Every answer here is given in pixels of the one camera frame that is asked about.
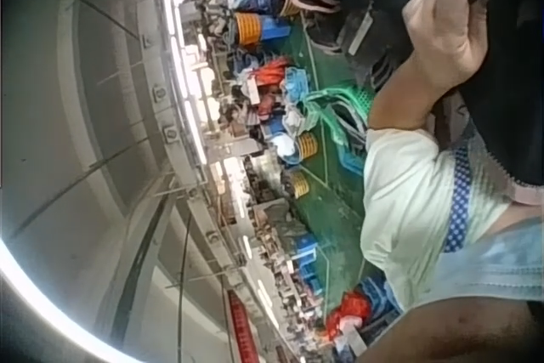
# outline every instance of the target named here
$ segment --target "white shirt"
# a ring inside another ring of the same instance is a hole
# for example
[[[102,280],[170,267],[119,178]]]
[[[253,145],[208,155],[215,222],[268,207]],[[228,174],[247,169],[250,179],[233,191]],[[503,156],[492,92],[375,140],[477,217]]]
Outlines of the white shirt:
[[[455,158],[423,130],[369,130],[363,256],[385,273],[403,309],[427,288],[448,231]],[[481,139],[469,142],[472,170],[466,243],[478,240],[508,201],[484,172]]]

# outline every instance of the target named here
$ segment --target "worker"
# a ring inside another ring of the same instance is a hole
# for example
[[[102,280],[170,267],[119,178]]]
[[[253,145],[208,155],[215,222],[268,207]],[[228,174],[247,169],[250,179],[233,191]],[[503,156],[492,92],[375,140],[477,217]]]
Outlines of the worker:
[[[403,314],[359,362],[544,361],[542,207],[495,188],[477,134],[439,152],[423,129],[482,65],[488,1],[403,9],[414,51],[371,108],[360,243]]]

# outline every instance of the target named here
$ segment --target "hand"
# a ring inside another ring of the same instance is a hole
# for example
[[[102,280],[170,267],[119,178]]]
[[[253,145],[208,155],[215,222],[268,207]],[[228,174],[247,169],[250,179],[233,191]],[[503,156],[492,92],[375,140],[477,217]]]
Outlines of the hand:
[[[417,69],[445,93],[473,76],[487,54],[489,0],[410,0],[403,17]]]

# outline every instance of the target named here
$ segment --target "person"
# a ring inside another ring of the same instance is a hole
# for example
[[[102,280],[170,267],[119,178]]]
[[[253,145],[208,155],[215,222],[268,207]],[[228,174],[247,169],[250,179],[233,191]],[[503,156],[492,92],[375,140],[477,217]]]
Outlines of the person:
[[[470,128],[442,152],[423,130],[482,65],[488,1],[403,10],[414,51],[371,108],[360,238],[403,314],[358,362],[544,361],[542,207],[502,196]]]

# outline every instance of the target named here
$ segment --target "blue face mask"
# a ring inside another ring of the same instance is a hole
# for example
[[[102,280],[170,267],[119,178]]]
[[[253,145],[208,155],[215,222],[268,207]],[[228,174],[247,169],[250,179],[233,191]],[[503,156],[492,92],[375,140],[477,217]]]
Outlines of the blue face mask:
[[[541,218],[525,220],[456,252],[440,255],[417,306],[449,298],[544,300]]]

